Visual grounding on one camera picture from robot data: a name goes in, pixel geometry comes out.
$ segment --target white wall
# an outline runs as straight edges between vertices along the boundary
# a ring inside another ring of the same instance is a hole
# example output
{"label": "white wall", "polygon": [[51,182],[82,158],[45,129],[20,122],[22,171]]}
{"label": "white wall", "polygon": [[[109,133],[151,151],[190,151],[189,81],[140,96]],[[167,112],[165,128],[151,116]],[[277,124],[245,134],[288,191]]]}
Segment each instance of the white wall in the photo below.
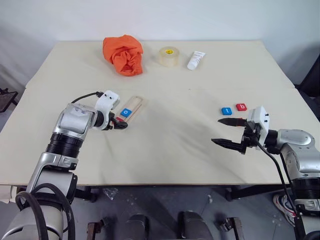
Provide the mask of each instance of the white wall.
{"label": "white wall", "polygon": [[55,42],[123,34],[139,40],[262,39],[300,83],[320,52],[320,1],[1,0],[0,77],[24,86]]}

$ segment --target clear packing tape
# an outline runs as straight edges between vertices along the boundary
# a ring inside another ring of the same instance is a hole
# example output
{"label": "clear packing tape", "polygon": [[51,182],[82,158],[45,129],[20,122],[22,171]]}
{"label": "clear packing tape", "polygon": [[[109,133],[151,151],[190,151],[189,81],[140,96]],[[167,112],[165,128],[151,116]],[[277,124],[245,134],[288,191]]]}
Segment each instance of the clear packing tape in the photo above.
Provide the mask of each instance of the clear packing tape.
{"label": "clear packing tape", "polygon": [[178,64],[179,50],[173,46],[165,46],[160,49],[158,54],[158,61],[161,65],[166,67],[173,67]]}

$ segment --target white tube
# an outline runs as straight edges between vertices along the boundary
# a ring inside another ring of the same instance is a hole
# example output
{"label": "white tube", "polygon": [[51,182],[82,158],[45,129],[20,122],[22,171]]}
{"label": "white tube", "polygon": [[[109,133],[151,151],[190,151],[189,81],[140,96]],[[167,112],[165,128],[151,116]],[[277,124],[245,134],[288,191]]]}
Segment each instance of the white tube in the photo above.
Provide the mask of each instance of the white tube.
{"label": "white tube", "polygon": [[198,66],[200,60],[205,56],[206,54],[204,52],[200,51],[194,51],[192,57],[190,58],[190,61],[188,65],[186,66],[190,70],[195,70]]}

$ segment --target gray floor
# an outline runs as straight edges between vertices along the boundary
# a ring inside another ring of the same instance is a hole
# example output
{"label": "gray floor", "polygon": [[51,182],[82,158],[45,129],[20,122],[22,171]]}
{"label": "gray floor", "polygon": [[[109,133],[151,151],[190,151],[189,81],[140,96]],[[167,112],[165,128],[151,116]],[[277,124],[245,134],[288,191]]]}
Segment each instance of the gray floor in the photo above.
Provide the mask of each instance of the gray floor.
{"label": "gray floor", "polygon": [[[96,235],[97,240],[117,239],[122,225],[134,214],[148,216],[150,221],[149,239],[176,238],[177,218],[180,211],[194,211],[201,214],[215,240],[234,240],[233,231],[221,233],[215,226],[223,217],[239,217],[246,240],[292,240],[293,228],[281,212],[273,205],[271,194],[250,196],[228,202],[222,188],[212,187],[118,187],[113,200],[101,189],[95,203],[75,199],[72,209],[75,217],[76,239],[86,239],[89,222],[98,222],[108,217],[112,227]],[[0,236],[9,225],[18,208],[0,202]]]}

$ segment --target blue block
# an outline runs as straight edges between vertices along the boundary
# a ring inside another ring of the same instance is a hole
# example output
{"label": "blue block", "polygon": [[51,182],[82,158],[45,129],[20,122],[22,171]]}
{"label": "blue block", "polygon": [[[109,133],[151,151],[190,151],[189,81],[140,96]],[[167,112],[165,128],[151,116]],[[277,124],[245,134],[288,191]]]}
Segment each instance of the blue block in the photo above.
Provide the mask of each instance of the blue block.
{"label": "blue block", "polygon": [[123,109],[122,110],[122,112],[120,113],[122,116],[124,116],[124,117],[129,117],[129,115],[132,113],[132,111],[131,110],[129,110],[128,108],[125,108],[125,109]]}
{"label": "blue block", "polygon": [[223,107],[221,108],[221,112],[223,115],[232,115],[232,111],[230,107]]}

